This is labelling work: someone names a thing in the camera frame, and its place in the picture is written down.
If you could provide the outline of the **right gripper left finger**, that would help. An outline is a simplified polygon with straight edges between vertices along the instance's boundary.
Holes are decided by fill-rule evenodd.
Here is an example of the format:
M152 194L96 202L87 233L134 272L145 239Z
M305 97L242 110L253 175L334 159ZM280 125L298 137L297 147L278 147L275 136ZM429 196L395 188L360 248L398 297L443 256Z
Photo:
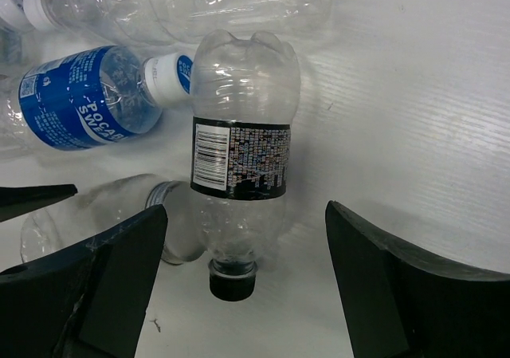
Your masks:
M133 357L167 230L160 205L1 273L3 357Z

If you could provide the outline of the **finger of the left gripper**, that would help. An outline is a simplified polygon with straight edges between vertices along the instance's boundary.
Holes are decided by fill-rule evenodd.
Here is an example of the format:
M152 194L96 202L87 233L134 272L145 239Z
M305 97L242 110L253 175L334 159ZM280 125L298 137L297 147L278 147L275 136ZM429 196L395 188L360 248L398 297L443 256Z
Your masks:
M59 203L77 193L74 184L37 187L1 187L0 222L5 222L32 211Z

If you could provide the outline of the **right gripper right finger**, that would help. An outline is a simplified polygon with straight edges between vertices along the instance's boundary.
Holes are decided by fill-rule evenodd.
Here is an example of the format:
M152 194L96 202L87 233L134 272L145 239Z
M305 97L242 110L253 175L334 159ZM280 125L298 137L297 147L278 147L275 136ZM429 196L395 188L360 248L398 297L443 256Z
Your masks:
M507 357L509 276L452 261L344 205L325 211L356 357Z

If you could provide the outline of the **blue label Pocari bottle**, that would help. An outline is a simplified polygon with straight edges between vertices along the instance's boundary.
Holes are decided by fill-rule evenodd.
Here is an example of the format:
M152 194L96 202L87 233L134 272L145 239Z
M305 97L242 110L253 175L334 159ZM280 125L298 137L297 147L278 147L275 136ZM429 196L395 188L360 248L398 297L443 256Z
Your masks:
M141 57L108 45L46 62L1 82L1 159L87 151L148 133L190 96L193 60Z

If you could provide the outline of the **green label water bottle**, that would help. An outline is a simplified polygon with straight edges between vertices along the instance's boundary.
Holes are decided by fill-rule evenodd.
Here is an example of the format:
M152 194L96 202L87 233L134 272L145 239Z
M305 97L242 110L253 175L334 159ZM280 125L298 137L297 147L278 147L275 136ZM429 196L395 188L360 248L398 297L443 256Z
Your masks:
M23 35L32 28L23 0L1 0L1 66L22 62Z

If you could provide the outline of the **clear bottle with black label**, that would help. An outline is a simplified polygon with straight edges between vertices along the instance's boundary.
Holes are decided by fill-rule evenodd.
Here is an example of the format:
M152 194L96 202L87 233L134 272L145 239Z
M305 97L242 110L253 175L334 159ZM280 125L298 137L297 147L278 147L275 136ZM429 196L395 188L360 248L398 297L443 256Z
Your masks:
M291 125L300 103L293 47L257 31L207 34L194 57L190 188L210 292L242 301L284 223Z

